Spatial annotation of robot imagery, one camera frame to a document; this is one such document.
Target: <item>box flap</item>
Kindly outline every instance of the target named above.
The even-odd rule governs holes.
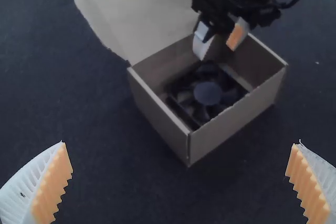
[[[75,0],[102,43],[131,65],[192,33],[192,0]]]

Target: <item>computer fan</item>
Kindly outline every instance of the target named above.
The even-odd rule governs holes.
[[[167,103],[193,130],[240,100],[247,91],[213,61],[177,79],[167,88]]]

